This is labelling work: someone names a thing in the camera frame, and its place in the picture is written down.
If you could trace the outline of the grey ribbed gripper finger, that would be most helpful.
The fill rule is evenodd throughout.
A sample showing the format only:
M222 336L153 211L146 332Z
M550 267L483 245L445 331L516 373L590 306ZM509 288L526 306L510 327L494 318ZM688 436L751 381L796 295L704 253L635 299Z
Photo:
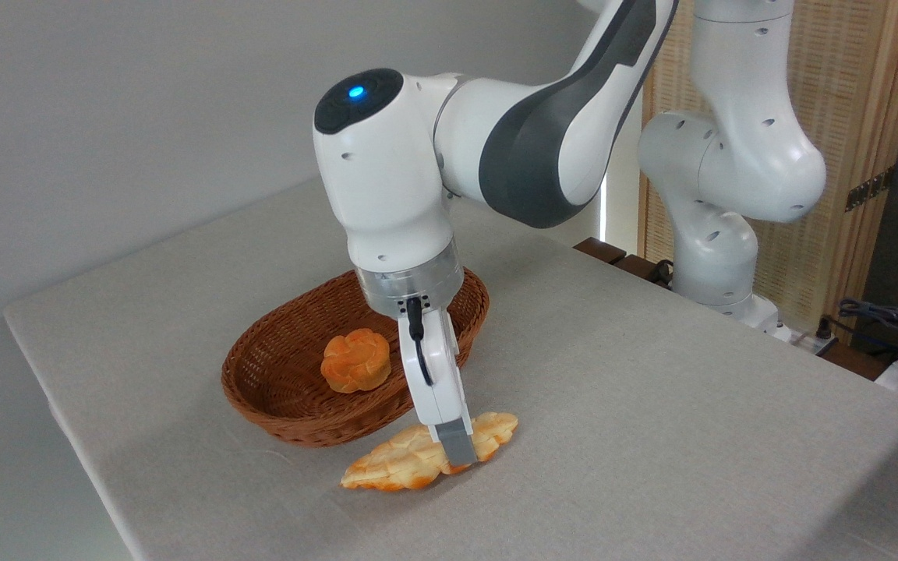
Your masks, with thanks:
M435 444L442 446L447 461L453 468L475 463L472 423L468 413L463 413L460 418L431 424L429 433Z

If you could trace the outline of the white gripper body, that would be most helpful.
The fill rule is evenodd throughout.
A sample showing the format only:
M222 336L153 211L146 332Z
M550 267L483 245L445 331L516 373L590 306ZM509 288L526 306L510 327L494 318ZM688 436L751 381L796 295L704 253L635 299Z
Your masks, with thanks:
M452 422L469 413L457 363L458 342L447 309L407 302L398 319L398 333L404 374L420 422Z

